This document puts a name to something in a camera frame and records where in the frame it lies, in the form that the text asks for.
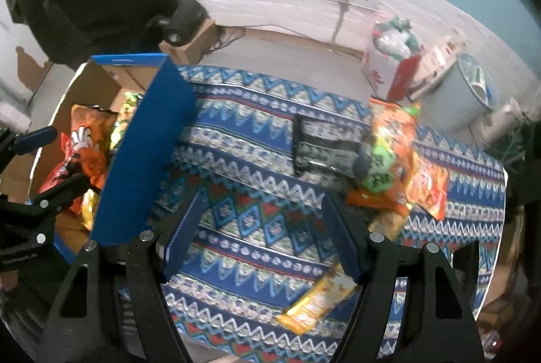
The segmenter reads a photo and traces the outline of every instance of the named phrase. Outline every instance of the black snack package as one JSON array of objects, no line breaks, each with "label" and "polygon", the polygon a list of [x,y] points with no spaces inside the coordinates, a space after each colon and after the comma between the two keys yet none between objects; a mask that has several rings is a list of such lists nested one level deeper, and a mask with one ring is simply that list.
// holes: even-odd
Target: black snack package
[{"label": "black snack package", "polygon": [[293,117],[293,170],[336,174],[363,180],[371,163],[372,133],[360,125],[344,125],[313,117]]}]

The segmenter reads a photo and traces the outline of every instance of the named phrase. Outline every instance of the cartoon glove logo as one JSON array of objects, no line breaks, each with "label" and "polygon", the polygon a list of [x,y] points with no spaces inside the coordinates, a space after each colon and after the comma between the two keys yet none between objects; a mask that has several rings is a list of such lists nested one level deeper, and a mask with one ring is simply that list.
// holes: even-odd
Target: cartoon glove logo
[{"label": "cartoon glove logo", "polygon": [[71,132],[71,144],[73,151],[78,152],[83,148],[94,148],[99,151],[99,143],[94,144],[90,128],[80,126]]}]

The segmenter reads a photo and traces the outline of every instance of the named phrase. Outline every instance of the red snack bag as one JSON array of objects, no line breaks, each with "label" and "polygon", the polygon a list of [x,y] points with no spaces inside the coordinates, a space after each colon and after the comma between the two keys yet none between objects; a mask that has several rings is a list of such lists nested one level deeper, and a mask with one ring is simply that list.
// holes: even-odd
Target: red snack bag
[{"label": "red snack bag", "polygon": [[406,185],[406,197],[425,209],[436,220],[445,218],[449,172],[430,160],[413,154],[413,175]]},{"label": "red snack bag", "polygon": [[[59,163],[55,169],[49,173],[38,189],[38,193],[40,194],[80,171],[80,168],[76,166],[76,163],[72,159],[73,152],[71,150],[71,138],[63,132],[60,133],[60,147],[65,154],[64,161]],[[74,199],[73,205],[70,207],[75,214],[79,213],[81,201],[82,197]]]}]

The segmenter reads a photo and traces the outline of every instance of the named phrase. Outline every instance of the metal screw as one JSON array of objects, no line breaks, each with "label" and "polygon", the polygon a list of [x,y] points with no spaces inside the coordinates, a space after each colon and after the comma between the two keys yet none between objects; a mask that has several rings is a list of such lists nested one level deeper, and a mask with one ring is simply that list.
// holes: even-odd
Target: metal screw
[{"label": "metal screw", "polygon": [[383,242],[383,240],[385,239],[385,236],[383,236],[379,232],[372,232],[370,233],[370,239],[374,242]]},{"label": "metal screw", "polygon": [[439,252],[439,247],[437,244],[434,244],[433,242],[427,242],[426,243],[426,249],[430,252],[430,253],[437,253]]},{"label": "metal screw", "polygon": [[139,239],[141,241],[151,241],[154,238],[154,232],[153,231],[144,231],[139,233]]},{"label": "metal screw", "polygon": [[172,33],[169,35],[169,41],[172,43],[178,43],[180,41],[180,37],[176,33]]},{"label": "metal screw", "polygon": [[94,240],[90,240],[85,244],[86,251],[92,251],[98,246],[98,243]]}]

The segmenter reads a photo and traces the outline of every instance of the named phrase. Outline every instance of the open cardboard box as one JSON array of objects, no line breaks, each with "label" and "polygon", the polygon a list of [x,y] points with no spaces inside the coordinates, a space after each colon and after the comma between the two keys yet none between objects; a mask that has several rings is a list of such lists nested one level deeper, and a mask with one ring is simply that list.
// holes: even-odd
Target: open cardboard box
[{"label": "open cardboard box", "polygon": [[[148,228],[147,216],[158,193],[159,180],[193,113],[195,96],[167,55],[95,56],[81,66],[50,122],[59,131],[59,137],[39,150],[29,186],[30,198],[35,197],[52,169],[64,160],[60,132],[70,133],[74,104],[118,111],[125,91],[146,95],[109,167],[101,194],[91,237],[103,245],[126,242]],[[89,239],[89,233],[66,214],[58,216],[55,227],[55,246],[71,261]]]}]

